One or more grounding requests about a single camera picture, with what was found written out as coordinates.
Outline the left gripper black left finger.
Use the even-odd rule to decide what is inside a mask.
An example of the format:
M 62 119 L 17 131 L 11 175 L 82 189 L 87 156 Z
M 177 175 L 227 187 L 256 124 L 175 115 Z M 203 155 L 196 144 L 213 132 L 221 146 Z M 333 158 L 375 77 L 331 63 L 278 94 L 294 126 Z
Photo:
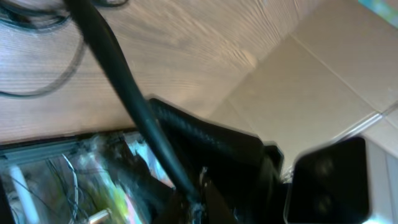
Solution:
M 183 194 L 154 177 L 149 181 L 149 202 L 154 208 L 151 223 L 192 224 L 196 220 L 192 208 Z

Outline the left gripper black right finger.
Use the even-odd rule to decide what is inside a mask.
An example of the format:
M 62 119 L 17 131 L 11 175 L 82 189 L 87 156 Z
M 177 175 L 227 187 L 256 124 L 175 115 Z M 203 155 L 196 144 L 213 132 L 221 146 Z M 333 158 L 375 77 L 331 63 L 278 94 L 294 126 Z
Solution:
M 209 224 L 236 224 L 236 219 L 231 213 L 219 190 L 207 176 L 207 167 L 203 167 L 199 183 L 204 197 L 206 216 Z

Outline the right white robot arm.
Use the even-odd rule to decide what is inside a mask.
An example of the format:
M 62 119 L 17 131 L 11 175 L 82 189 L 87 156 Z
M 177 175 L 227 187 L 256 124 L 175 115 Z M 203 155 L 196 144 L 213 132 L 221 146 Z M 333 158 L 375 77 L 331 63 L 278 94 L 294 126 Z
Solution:
M 224 210 L 241 223 L 397 222 L 397 159 L 364 136 L 304 152 L 283 181 L 277 144 L 149 104 L 171 144 L 165 170 L 190 195 L 208 194 L 212 221 Z

